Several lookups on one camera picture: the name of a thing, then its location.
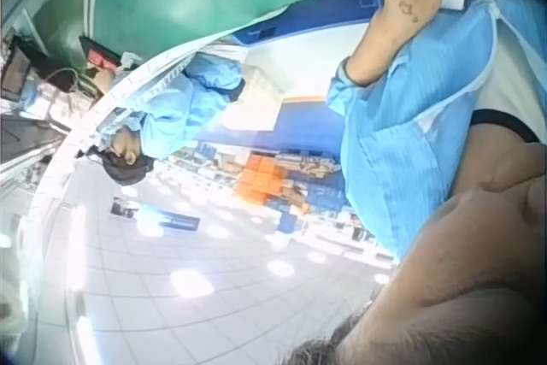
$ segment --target white t-shirt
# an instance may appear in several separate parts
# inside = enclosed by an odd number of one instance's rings
[[[499,23],[491,75],[479,95],[475,110],[491,109],[512,115],[545,144],[545,113],[534,90],[534,79],[516,36],[505,24]]]

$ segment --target woman's hair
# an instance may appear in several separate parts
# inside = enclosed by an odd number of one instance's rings
[[[93,145],[86,153],[80,151],[76,158],[96,155],[101,158],[106,174],[119,185],[133,185],[146,177],[146,174],[154,169],[154,158],[141,154],[134,164],[127,164],[123,157],[107,152],[99,151]]]

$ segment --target tattoo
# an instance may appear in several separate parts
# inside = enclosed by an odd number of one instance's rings
[[[399,10],[401,10],[404,15],[412,15],[412,4],[406,3],[402,0],[399,2]]]
[[[399,10],[403,15],[408,15],[413,23],[418,23],[418,16],[414,14],[412,3],[406,3],[403,0],[399,1]]]

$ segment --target white ceiling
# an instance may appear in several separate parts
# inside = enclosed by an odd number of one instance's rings
[[[85,233],[82,301],[104,365],[275,364],[304,340],[326,337],[368,300],[378,268],[336,256],[317,264],[303,244],[276,254],[265,239],[275,230],[271,217],[255,223],[245,209],[196,206],[168,177],[152,181],[137,185],[132,199],[171,210],[184,203],[187,214],[202,219],[198,232],[145,237],[134,221],[109,213],[120,189],[100,166],[80,162],[64,201],[83,206],[85,219],[73,221],[63,207],[54,227],[39,300],[38,363],[74,363],[65,312],[74,230]],[[161,194],[165,186],[168,194]],[[24,212],[29,198],[13,196],[3,213]],[[211,237],[211,227],[230,235]],[[276,260],[291,264],[294,274],[281,278],[269,271]],[[215,292],[181,297],[170,274],[186,268],[201,273]],[[26,337],[21,348],[28,354],[31,345]]]
[[[286,97],[324,97],[339,63],[368,23],[300,34],[252,47],[246,62],[262,68]]]

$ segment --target orange box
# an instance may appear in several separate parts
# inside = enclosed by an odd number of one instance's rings
[[[275,170],[275,158],[263,157],[260,161],[260,167],[258,169],[263,173],[273,174]]]
[[[245,168],[248,168],[249,170],[258,170],[260,167],[260,161],[262,157],[257,156],[256,154],[253,154],[251,157],[249,157],[249,160],[247,160],[247,165]]]
[[[268,183],[267,193],[273,196],[281,195],[281,180],[280,179],[270,180]]]
[[[264,191],[268,188],[269,181],[272,179],[271,174],[266,174],[260,171],[257,171],[255,173],[255,179],[253,180],[253,189],[260,189],[260,191]]]
[[[243,170],[243,172],[239,176],[239,182],[245,183],[245,184],[253,184],[253,181],[255,180],[255,178],[256,178],[256,171],[249,170],[248,168],[246,168],[245,170]]]
[[[268,195],[265,192],[256,192],[253,191],[247,198],[247,201],[254,204],[263,205],[268,200]]]
[[[236,187],[236,194],[240,197],[248,196],[253,191],[251,184],[239,183]]]
[[[280,179],[284,179],[287,176],[287,169],[281,166],[275,166],[273,168],[273,175],[275,177],[279,177]]]

